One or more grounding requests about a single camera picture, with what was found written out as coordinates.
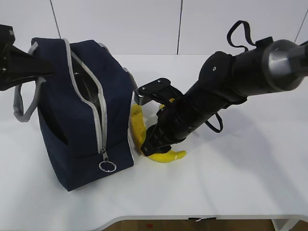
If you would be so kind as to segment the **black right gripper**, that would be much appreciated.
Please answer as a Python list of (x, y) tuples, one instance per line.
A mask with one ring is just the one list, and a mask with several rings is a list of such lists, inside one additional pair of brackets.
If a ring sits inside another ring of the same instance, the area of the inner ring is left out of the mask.
[(148, 157), (165, 154), (171, 145), (182, 142), (193, 131), (191, 101), (174, 101), (167, 109), (157, 112), (157, 123), (146, 131), (141, 151)]

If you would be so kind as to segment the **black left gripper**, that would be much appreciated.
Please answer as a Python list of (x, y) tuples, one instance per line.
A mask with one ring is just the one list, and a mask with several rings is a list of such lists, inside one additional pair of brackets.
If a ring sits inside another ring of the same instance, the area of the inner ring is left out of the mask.
[(30, 55), (15, 46), (12, 26), (0, 25), (0, 90), (6, 91), (23, 83), (49, 77), (54, 73), (51, 63)]

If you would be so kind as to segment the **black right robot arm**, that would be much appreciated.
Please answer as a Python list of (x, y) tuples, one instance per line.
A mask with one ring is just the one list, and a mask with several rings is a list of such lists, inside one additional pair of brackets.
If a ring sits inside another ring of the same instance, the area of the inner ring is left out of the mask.
[(163, 105), (157, 123), (146, 131), (145, 156), (166, 153), (212, 116), (255, 95), (292, 91), (308, 75), (308, 47), (288, 40), (259, 40), (236, 56), (218, 51), (203, 64), (198, 80), (181, 93), (167, 78), (138, 88), (138, 95)]

